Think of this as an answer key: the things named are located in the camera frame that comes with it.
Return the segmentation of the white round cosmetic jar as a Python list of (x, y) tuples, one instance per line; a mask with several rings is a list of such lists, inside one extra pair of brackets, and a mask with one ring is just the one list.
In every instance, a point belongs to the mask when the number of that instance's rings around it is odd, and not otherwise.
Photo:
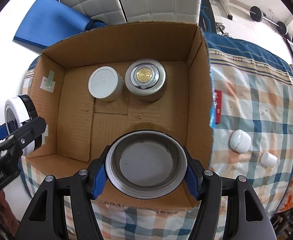
[(10, 98), (5, 103), (4, 118), (8, 135), (36, 117), (35, 105), (27, 94)]

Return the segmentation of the tape roll with gold rim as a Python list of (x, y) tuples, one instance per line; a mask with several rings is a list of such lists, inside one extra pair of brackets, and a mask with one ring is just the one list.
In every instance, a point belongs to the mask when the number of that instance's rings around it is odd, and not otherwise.
[(147, 122), (125, 129), (105, 158), (111, 184), (136, 199), (157, 199), (172, 193), (184, 180), (187, 166), (183, 145), (165, 127)]

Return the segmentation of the red rectangular box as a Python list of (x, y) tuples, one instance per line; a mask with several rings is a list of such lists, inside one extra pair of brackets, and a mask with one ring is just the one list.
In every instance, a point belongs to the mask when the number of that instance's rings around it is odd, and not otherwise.
[(214, 105), (215, 105), (215, 124), (219, 124), (221, 120), (221, 111), (222, 111), (222, 92), (217, 89), (214, 91)]

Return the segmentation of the white plastic cup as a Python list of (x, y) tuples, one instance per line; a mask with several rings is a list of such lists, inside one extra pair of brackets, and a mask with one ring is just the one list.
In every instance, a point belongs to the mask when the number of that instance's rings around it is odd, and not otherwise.
[(261, 156), (260, 161), (262, 165), (269, 168), (274, 168), (277, 165), (278, 158), (270, 152), (264, 152)]

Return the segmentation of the white oval earbuds case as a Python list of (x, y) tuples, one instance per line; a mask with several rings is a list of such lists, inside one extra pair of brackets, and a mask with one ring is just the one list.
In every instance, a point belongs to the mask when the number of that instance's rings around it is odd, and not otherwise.
[(235, 130), (230, 137), (230, 148), (239, 154), (248, 152), (252, 143), (252, 139), (245, 131), (241, 129)]

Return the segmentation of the plaid checkered cloth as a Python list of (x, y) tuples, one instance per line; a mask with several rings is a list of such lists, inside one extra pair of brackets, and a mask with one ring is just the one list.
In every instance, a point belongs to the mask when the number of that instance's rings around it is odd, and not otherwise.
[[(209, 167), (227, 178), (246, 176), (272, 216), (284, 201), (293, 172), (293, 71), (286, 61), (251, 42), (214, 33), (203, 36), (213, 88)], [(222, 92), (219, 124), (215, 124), (216, 89)], [(230, 148), (230, 137), (237, 129), (252, 139), (244, 154)], [(274, 168), (262, 165), (264, 152), (278, 158)], [(46, 174), (26, 157), (19, 167), (24, 188), (33, 196)]]

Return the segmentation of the white lidded jar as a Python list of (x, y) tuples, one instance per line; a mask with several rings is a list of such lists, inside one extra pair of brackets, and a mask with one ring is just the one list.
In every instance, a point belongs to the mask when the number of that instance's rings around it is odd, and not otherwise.
[(88, 90), (94, 98), (112, 102), (121, 96), (124, 85), (122, 76), (115, 69), (102, 66), (91, 74)]

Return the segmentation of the silver round tin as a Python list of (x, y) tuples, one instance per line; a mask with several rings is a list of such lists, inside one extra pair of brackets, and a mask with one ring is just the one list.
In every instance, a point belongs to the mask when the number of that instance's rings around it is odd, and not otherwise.
[(154, 59), (140, 59), (130, 64), (125, 74), (126, 88), (144, 101), (156, 101), (166, 89), (166, 70)]

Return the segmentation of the milk carton cardboard box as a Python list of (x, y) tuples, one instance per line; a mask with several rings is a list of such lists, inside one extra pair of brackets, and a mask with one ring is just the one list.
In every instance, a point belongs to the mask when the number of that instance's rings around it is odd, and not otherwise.
[[(160, 99), (146, 102), (127, 89), (112, 102), (91, 96), (88, 81), (96, 69), (110, 66), (125, 75), (139, 59), (164, 66), (166, 89)], [(155, 128), (208, 167), (212, 91), (207, 46), (195, 24), (136, 22), (70, 37), (42, 51), (38, 59), (28, 92), (48, 135), (26, 160), (43, 174), (68, 177), (124, 133)]]

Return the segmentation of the grey quilted sofa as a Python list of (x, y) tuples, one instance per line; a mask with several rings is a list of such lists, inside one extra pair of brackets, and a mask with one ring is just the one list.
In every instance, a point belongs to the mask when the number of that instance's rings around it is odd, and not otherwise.
[(60, 0), (107, 25), (165, 21), (197, 24), (201, 0)]

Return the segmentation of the black barbell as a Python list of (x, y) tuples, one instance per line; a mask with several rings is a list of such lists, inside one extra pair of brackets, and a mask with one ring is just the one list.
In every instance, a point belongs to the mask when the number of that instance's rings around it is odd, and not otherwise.
[(252, 6), (249, 10), (249, 14), (253, 21), (261, 22), (262, 20), (266, 20), (267, 22), (276, 26), (277, 32), (280, 35), (282, 36), (287, 35), (287, 26), (285, 25), (285, 23), (281, 21), (274, 22), (274, 20), (267, 18), (266, 15), (262, 12), (262, 10), (259, 7)]

